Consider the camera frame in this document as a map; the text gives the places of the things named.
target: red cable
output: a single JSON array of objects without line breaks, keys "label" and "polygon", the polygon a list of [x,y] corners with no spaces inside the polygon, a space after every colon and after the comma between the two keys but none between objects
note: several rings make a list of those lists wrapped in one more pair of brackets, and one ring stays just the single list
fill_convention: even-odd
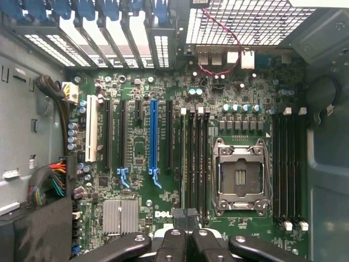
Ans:
[{"label": "red cable", "polygon": [[230,73],[231,71],[234,70],[234,68],[236,67],[236,65],[238,64],[238,62],[239,62],[239,60],[241,58],[241,51],[242,51],[241,43],[240,43],[239,39],[237,38],[237,36],[229,28],[227,28],[221,22],[217,21],[216,18],[212,17],[211,14],[205,8],[202,8],[201,10],[205,14],[205,16],[207,16],[209,19],[211,19],[212,21],[217,23],[221,28],[223,28],[224,31],[228,32],[229,34],[231,34],[234,37],[234,39],[237,41],[237,45],[238,45],[238,59],[236,60],[235,65],[231,69],[229,69],[227,71],[219,72],[219,73],[214,73],[212,71],[209,71],[208,69],[205,69],[200,64],[198,66],[200,67],[200,69],[202,71],[204,71],[205,73],[207,73],[209,75],[225,75],[225,74],[228,74],[228,73]]}]

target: metal mesh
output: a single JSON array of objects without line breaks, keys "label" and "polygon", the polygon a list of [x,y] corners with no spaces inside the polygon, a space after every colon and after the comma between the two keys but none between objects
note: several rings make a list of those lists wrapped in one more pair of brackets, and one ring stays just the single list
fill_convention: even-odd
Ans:
[{"label": "metal mesh", "polygon": [[[211,0],[207,10],[242,45],[278,45],[316,8],[293,8],[287,0]],[[186,43],[233,45],[236,41],[201,9],[191,9]]]}]

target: black ram slot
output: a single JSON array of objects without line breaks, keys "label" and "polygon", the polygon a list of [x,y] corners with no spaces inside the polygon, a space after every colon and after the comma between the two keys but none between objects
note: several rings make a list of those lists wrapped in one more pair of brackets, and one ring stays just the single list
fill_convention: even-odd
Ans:
[{"label": "black ram slot", "polygon": [[286,117],[280,119],[280,213],[287,216],[287,122]]},{"label": "black ram slot", "polygon": [[202,225],[208,223],[208,201],[207,201],[207,187],[208,187],[208,119],[209,113],[205,113],[202,122]]},{"label": "black ram slot", "polygon": [[189,113],[189,118],[188,118],[188,132],[187,132],[187,140],[188,140],[188,158],[187,158],[187,167],[188,167],[188,175],[187,175],[187,191],[188,191],[188,199],[187,199],[187,208],[193,208],[192,206],[192,191],[193,191],[193,187],[192,187],[192,176],[193,176],[193,162],[192,162],[192,150],[193,150],[193,138],[192,138],[192,132],[193,132],[193,128],[194,128],[194,114],[193,113]]},{"label": "black ram slot", "polygon": [[182,191],[182,187],[183,187],[183,177],[184,177],[184,173],[183,173],[183,128],[184,128],[184,117],[183,116],[180,116],[180,130],[179,130],[179,137],[180,137],[180,154],[179,154],[179,159],[180,159],[180,162],[179,162],[179,172],[180,172],[180,176],[179,176],[179,206],[181,208],[184,208],[184,206],[182,206],[182,196],[183,196],[183,191]]},{"label": "black ram slot", "polygon": [[287,146],[288,146],[288,158],[287,158],[287,174],[288,174],[288,209],[287,214],[290,219],[294,217],[295,214],[295,199],[294,199],[294,121],[295,116],[287,117]]},{"label": "black ram slot", "polygon": [[201,115],[196,116],[195,126],[195,208],[201,213],[200,204],[200,174],[201,174]]},{"label": "black ram slot", "polygon": [[273,117],[273,215],[280,216],[280,118]]}]

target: ram slot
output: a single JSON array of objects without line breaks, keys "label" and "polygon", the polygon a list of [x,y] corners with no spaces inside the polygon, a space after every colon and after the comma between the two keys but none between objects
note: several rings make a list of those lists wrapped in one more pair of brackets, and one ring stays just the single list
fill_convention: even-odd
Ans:
[{"label": "ram slot", "polygon": [[209,113],[205,113],[202,121],[202,225],[208,223],[208,119]]},{"label": "ram slot", "polygon": [[287,144],[288,144],[288,158],[287,158],[287,169],[288,169],[288,209],[287,214],[290,220],[293,219],[295,214],[295,188],[294,188],[294,157],[295,157],[295,151],[294,151],[294,127],[295,127],[295,121],[294,116],[289,116],[287,118]]},{"label": "ram slot", "polygon": [[287,117],[280,118],[280,213],[287,216]]},{"label": "ram slot", "polygon": [[200,174],[201,174],[201,115],[196,115],[195,125],[195,179],[194,179],[194,193],[195,193],[195,208],[198,213],[201,213],[200,204]]},{"label": "ram slot", "polygon": [[273,117],[273,215],[274,221],[280,217],[280,118]]},{"label": "ram slot", "polygon": [[192,176],[193,176],[193,138],[192,138],[192,134],[193,134],[193,129],[194,129],[194,114],[193,113],[189,113],[189,118],[188,118],[188,132],[187,132],[187,142],[188,142],[188,157],[187,157],[187,168],[188,168],[188,172],[187,172],[187,176],[186,176],[186,183],[187,183],[187,192],[188,192],[188,199],[187,199],[187,208],[193,208],[192,206],[192,191],[193,191],[193,183],[192,183]]}]

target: pcie slot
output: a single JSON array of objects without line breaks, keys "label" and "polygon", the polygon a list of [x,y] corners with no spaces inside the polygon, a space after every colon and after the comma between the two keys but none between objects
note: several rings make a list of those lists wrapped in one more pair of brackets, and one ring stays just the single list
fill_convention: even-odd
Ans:
[{"label": "pcie slot", "polygon": [[149,175],[153,177],[154,184],[162,188],[158,182],[158,101],[151,100],[149,135]]},{"label": "pcie slot", "polygon": [[173,101],[166,101],[166,169],[172,170]]},{"label": "pcie slot", "polygon": [[121,177],[121,183],[124,187],[130,188],[127,183],[127,115],[128,115],[128,107],[127,101],[120,101],[120,120],[119,120],[119,168],[117,169],[117,174]]},{"label": "pcie slot", "polygon": [[104,105],[104,155],[103,162],[105,168],[111,168],[112,162],[112,142],[113,142],[113,102],[105,100]]}]

